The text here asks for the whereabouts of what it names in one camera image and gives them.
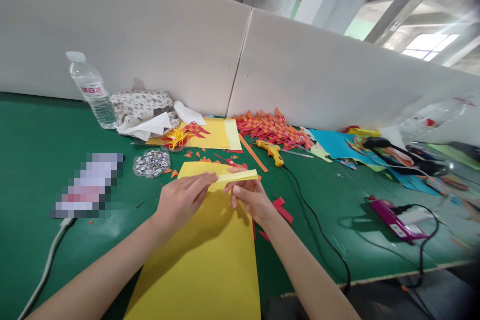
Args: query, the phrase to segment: blue paper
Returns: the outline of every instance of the blue paper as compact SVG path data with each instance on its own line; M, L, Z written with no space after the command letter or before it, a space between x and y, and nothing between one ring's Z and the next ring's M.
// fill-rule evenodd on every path
M320 145L325 149L327 153L330 154L332 159L355 159L364 164L382 166L385 162L376 157L374 161L373 157L376 156L373 153L368 153L368 156L362 155L361 153L353 150L346 140L350 143L354 143L354 134L344 134L341 132L335 131L322 131L322 130L312 130L310 129L313 136L317 139Z
M403 175L396 172L390 167L388 168L388 171L391 172L391 174L396 177L397 180L401 182L401 184L407 189L430 195L440 196L438 192L433 190L430 186L426 185L422 179L416 177L415 175Z

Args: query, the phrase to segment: hand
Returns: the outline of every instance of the hand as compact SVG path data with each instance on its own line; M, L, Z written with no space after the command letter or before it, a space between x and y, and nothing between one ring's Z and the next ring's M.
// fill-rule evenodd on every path
M247 171L247 169L243 167L231 167L228 171L231 173L239 173ZM260 226L278 214L259 180L229 182L225 189L223 189L223 193L226 194L230 190L232 190L230 205L235 209L238 205L238 200L243 202L253 220Z
M197 213L210 185L218 180L215 172L182 177L166 185L161 191L154 222L171 235L183 228Z

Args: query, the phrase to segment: green table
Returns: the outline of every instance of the green table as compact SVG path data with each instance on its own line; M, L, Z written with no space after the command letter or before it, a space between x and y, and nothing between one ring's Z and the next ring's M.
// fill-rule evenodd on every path
M56 291L112 249L157 208L162 186L170 175L157 179L137 177L132 171L134 157L145 148L115 131L100 128L89 106L80 101L0 93L2 136L0 245L0 313L2 319L16 319L34 292L50 245L59 231L60 220L49 218L49 209L69 179L91 153L123 153L123 178L112 195L110 216L78 219L66 233L55 256L48 282L36 303L42 304ZM346 270L323 239L313 215L302 205L298 189L284 168L277 168L265 150L255 148L269 168L262 183L270 199L285 199L285 208L294 217L294 231L322 266L338 283L346 282ZM221 150L202 152L214 160L233 154ZM235 162L258 168L245 151ZM422 204L434 209L440 197L408 190L383 173L359 166L357 171L339 163L327 163L284 154L285 164L296 174L302 192L317 213L324 232L349 264L352 281L364 282L418 271L419 248L399 241L380 220L365 197L374 195L397 206ZM177 153L172 168L195 161ZM475 242L479 224L468 220L462 206L445 203L437 213L450 227L441 226L426 246L425 268L453 266L471 259L468 249L455 244L457 236ZM422 225L427 232L434 224ZM260 296L293 292L287 274L271 244L261 235L256 240ZM138 274L110 308L106 318L121 318L128 306Z

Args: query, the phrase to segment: white tissue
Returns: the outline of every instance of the white tissue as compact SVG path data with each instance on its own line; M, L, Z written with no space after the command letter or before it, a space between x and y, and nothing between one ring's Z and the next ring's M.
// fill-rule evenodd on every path
M193 122L196 122L200 126L205 126L207 124L201 114L189 109L182 102L175 101L175 105L173 105L173 107L175 108L176 114L180 120L185 123L185 125L189 125Z

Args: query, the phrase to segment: window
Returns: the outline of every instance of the window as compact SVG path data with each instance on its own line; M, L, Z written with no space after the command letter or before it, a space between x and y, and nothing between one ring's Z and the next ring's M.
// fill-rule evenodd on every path
M429 62L458 37L458 35L422 34L413 40L402 54Z

